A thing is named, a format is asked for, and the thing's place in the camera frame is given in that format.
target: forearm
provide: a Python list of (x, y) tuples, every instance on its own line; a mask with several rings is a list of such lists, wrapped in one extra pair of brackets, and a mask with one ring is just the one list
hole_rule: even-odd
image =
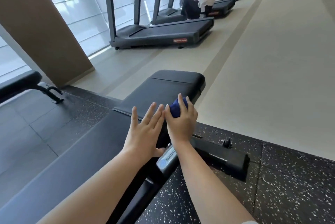
[(121, 152), (50, 211), (39, 224), (105, 224), (142, 164)]
[(187, 141), (175, 146), (187, 189), (202, 223), (241, 224), (253, 217)]

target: red label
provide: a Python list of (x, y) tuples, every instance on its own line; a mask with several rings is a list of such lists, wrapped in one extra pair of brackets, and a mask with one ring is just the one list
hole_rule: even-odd
[(185, 42), (187, 42), (187, 39), (186, 38), (173, 39), (173, 42), (174, 43), (185, 43)]
[(219, 14), (219, 12), (218, 12), (218, 11), (214, 11), (214, 12), (209, 13), (208, 15), (209, 15), (209, 16), (215, 16), (215, 15), (217, 15), (217, 14)]

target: bench leg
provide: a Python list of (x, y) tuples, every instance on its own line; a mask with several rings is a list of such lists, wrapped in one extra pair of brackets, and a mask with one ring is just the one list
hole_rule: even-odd
[(61, 103), (64, 100), (64, 99), (58, 98), (56, 95), (54, 95), (52, 92), (50, 92), (50, 90), (53, 89), (53, 90), (59, 92), (60, 94), (62, 94), (62, 92), (54, 86), (50, 86), (47, 89), (42, 87), (42, 86), (35, 86), (33, 89), (40, 90), (44, 94), (48, 95), (53, 100), (53, 102), (56, 103), (56, 104)]

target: blue object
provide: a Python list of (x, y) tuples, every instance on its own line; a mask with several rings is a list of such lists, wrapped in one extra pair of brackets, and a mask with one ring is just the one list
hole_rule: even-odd
[[(187, 100), (186, 98), (183, 98), (183, 101), (185, 103), (186, 108), (188, 108)], [(180, 117), (180, 106), (178, 103), (178, 99), (176, 99), (172, 105), (170, 105), (170, 112), (172, 117), (177, 118)]]

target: beige floor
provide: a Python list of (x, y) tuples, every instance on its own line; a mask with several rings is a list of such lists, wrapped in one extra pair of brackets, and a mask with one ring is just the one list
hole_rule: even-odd
[(335, 160), (334, 50), (334, 0), (240, 0), (199, 47), (108, 49), (74, 86), (124, 99), (157, 70), (200, 72), (199, 122)]

